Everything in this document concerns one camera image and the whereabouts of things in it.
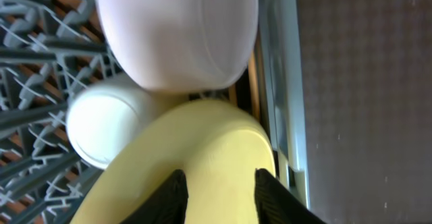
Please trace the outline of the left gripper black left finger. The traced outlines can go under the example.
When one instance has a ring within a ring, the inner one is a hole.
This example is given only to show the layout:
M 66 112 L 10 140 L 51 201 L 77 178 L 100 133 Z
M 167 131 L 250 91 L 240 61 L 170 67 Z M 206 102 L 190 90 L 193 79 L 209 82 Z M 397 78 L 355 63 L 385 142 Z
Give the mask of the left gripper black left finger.
M 184 224 L 187 204 L 186 175 L 176 169 L 121 224 Z

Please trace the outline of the yellow plate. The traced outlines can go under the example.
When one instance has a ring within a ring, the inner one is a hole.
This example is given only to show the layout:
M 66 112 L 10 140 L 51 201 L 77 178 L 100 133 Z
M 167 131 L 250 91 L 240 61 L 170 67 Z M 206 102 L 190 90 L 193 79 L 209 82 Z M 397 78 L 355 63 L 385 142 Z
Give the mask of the yellow plate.
M 73 223 L 119 223 L 176 169 L 186 175 L 187 223 L 256 223 L 254 173 L 275 173 L 261 125 L 217 100 L 168 111 L 129 143 L 86 195 Z

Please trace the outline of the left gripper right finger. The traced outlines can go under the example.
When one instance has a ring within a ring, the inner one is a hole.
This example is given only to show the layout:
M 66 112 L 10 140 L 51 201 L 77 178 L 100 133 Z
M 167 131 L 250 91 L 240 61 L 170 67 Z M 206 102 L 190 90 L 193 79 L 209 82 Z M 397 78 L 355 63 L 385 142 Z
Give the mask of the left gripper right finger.
M 257 169 L 254 178 L 259 224 L 325 224 L 266 169 Z

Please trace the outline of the pink bowl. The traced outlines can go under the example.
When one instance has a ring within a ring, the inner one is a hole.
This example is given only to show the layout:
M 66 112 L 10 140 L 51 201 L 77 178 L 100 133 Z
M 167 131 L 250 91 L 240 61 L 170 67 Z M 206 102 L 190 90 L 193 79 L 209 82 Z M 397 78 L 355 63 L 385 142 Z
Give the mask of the pink bowl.
M 96 0 L 122 69 L 161 92 L 217 90 L 244 73 L 257 35 L 259 0 Z

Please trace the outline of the wooden chopstick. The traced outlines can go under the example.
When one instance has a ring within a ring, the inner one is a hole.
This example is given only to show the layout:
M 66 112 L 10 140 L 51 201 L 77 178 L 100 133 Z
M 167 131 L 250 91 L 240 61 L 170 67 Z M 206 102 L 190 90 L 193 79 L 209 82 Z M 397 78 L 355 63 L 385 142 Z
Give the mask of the wooden chopstick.
M 248 60 L 248 79 L 250 85 L 250 100 L 252 107 L 252 115 L 257 120 L 260 121 L 260 100 L 259 100 L 259 87 L 257 79 L 257 69 L 254 51 L 250 55 Z
M 229 101 L 234 106 L 238 106 L 237 93 L 236 93 L 236 85 L 233 84 L 228 88 Z

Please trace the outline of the cream white cup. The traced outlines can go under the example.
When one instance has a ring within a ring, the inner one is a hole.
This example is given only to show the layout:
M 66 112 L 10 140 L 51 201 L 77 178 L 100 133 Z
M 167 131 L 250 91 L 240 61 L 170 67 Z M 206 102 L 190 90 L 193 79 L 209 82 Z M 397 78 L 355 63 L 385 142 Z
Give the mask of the cream white cup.
M 187 94 L 146 91 L 120 74 L 90 85 L 75 97 L 67 111 L 67 136 L 83 160 L 106 169 L 144 128 L 188 100 Z

